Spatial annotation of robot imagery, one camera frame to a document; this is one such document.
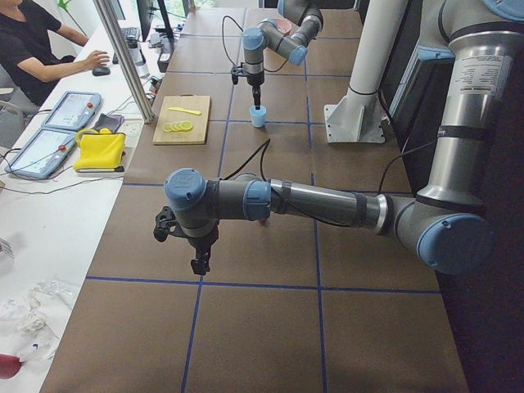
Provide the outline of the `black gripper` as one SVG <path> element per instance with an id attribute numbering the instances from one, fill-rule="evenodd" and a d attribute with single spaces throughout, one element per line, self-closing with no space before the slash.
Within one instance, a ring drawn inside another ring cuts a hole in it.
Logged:
<path id="1" fill-rule="evenodd" d="M 211 231 L 204 237 L 188 238 L 189 244 L 196 251 L 195 258 L 191 260 L 191 267 L 194 274 L 206 275 L 210 271 L 211 247 L 218 238 L 218 231 Z"/>
<path id="2" fill-rule="evenodd" d="M 260 86 L 263 84 L 263 76 L 262 75 L 249 75 L 248 84 L 252 87 L 252 95 L 253 95 L 255 109 L 260 109 L 260 106 L 261 106 Z"/>

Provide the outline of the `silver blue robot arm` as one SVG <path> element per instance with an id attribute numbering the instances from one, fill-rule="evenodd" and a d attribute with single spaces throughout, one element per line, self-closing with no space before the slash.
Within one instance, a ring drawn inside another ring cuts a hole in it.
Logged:
<path id="1" fill-rule="evenodd" d="M 264 49 L 269 48 L 298 66 L 305 59 L 309 43 L 322 31 L 323 16 L 313 1 L 280 1 L 278 12 L 298 26 L 286 36 L 273 19 L 264 19 L 256 27 L 242 32 L 244 62 L 232 68 L 232 81 L 245 77 L 252 88 L 255 109 L 261 107 L 260 87 L 264 83 Z"/>
<path id="2" fill-rule="evenodd" d="M 187 239 L 196 251 L 192 269 L 203 275 L 221 220 L 276 213 L 395 237 L 441 273 L 460 274 L 485 262 L 495 240 L 479 189 L 509 73 L 523 49 L 523 4 L 429 1 L 422 14 L 422 41 L 449 49 L 454 68 L 430 177 L 415 197 L 365 196 L 252 174 L 205 179 L 184 168 L 165 181 L 169 203 L 156 216 L 156 240 Z"/>

